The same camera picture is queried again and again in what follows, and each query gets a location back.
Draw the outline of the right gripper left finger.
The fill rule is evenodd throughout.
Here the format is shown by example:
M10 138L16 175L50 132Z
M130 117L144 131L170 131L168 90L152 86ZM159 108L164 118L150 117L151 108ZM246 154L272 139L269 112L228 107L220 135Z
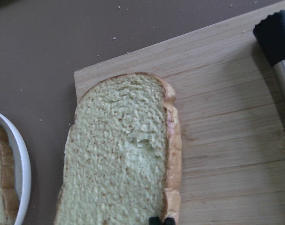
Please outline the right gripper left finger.
M160 225L160 218L159 217L150 217L148 219L149 225Z

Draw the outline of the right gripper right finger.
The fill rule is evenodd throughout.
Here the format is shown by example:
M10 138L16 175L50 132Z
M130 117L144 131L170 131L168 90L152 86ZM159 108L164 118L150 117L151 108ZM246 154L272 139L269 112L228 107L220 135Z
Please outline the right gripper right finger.
M175 220L174 220L174 218L166 218L165 220L164 220L164 222L163 222L163 225L175 225Z

